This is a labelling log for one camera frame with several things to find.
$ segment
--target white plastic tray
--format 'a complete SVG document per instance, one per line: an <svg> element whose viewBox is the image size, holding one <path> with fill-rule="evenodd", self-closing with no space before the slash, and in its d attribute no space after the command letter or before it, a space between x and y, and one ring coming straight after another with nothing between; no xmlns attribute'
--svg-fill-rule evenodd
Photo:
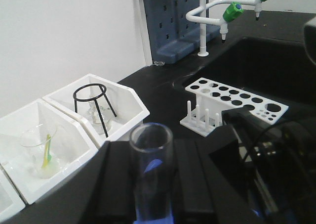
<svg viewBox="0 0 316 224"><path fill-rule="evenodd" d="M24 202L0 167L0 222L17 214L24 207Z"/></svg>
<svg viewBox="0 0 316 224"><path fill-rule="evenodd" d="M21 146L21 134L41 124L58 124L67 131L67 146L60 155L61 169L43 179L31 172L32 162ZM97 148L80 124L41 99L0 118L0 164L22 197L32 204L97 152Z"/></svg>
<svg viewBox="0 0 316 224"><path fill-rule="evenodd" d="M107 138L105 134L98 134L89 121L87 112L90 106L88 102L78 102L78 113L75 112L73 93L78 88L91 83L100 83L106 86L106 95L117 114L117 117L111 120L111 128L107 131L109 135ZM98 93L100 91L82 90L81 94L78 95L80 98L89 98L90 94L96 96ZM149 115L148 109L133 89L92 74L87 74L44 96L43 100L78 121L98 148L103 145L105 140L115 141L123 136L126 137L126 134L133 127L142 123L143 119ZM100 106L109 107L105 98L101 97L97 101Z"/></svg>

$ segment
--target black cable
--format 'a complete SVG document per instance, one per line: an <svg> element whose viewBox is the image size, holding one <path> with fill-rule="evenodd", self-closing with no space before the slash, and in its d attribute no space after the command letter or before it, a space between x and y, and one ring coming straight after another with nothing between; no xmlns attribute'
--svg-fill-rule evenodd
<svg viewBox="0 0 316 224"><path fill-rule="evenodd" d="M257 138L254 140L254 142L252 143L252 145L247 149L247 152L245 154L245 156L243 157L242 159L242 163L244 163L247 159L247 157L249 156L250 152L252 151L253 148L255 148L257 146L257 143L259 142L259 140L261 139L261 137L266 134L267 131L269 131L270 129L272 128L275 128L279 125L282 125L282 124L286 124L286 123L289 123L289 122L293 122L293 120L283 120L281 122L278 122L278 123L275 123L275 124L272 124L271 126L265 128L258 136Z"/></svg>

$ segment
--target blue pegboard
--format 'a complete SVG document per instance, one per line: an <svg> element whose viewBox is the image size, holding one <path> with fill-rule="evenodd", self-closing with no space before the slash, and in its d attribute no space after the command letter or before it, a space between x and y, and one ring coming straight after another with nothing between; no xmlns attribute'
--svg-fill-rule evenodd
<svg viewBox="0 0 316 224"><path fill-rule="evenodd" d="M175 63L199 47L199 24L186 13L199 0L144 0L153 61ZM206 26L206 40L219 35L219 27Z"/></svg>

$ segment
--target white faucet pipe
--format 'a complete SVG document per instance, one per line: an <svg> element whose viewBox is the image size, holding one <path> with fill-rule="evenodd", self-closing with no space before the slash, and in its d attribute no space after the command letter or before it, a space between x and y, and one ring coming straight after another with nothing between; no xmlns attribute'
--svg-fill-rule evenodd
<svg viewBox="0 0 316 224"><path fill-rule="evenodd" d="M221 26L221 24L223 23L223 18L222 19L201 18L200 16L195 16L195 15L202 13L204 10L210 9L213 6L220 5L220 4L231 4L232 2L238 2L242 5L257 5L261 3L260 0L213 0L212 2L206 4L205 7L199 6L193 10L190 10L186 14L186 19L192 22Z"/></svg>
<svg viewBox="0 0 316 224"><path fill-rule="evenodd" d="M199 0L199 5L202 8L200 13L201 18L206 18L206 0ZM200 47L198 55L201 57L208 56L208 52L206 51L206 24L201 23L200 27Z"/></svg>

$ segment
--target black wire tripod stand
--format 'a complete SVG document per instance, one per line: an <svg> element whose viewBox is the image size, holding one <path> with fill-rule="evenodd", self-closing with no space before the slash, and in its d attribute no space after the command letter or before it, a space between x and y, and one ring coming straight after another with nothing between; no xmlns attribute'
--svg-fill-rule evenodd
<svg viewBox="0 0 316 224"><path fill-rule="evenodd" d="M82 89L84 89L84 88L87 88L87 87L93 87L93 86L98 86L98 87L100 88L101 93L98 94L98 95L95 96L95 97L92 97L92 98L87 98L87 99L80 99L80 98L77 98L77 93L78 93L80 90L82 90ZM114 109L113 109L113 107L112 107L112 105L111 105L109 99L108 99L107 96L105 95L106 91L107 91L107 88L106 88L105 85L100 84L100 83L91 83L91 84L84 85L84 86L78 88L77 90L75 90L75 92L74 92L74 94L73 94L73 98L74 98L74 102L75 102L75 112L76 112L76 113L78 113L78 105L77 105L77 102L89 102L89 101L94 101L95 107L97 108L97 111L98 111L98 114L99 114L99 117L100 117L100 120L101 120L101 124L102 124L103 130L104 130L104 134L105 134L106 137L108 137L108 136L109 136L109 135L108 135L108 131L107 131L106 127L105 127L105 124L104 124L104 121L103 121L103 118L102 118L102 114L101 114L100 107L99 107L99 104L98 104L97 99L99 99L99 98L101 98L101 97L104 96L104 98L105 98L105 100L107 101L107 103L108 103L108 105L109 105L109 107L110 107L110 109L111 109L113 115L114 115L115 117L117 117L117 115L116 115L116 113L115 113L115 111L114 111Z"/></svg>

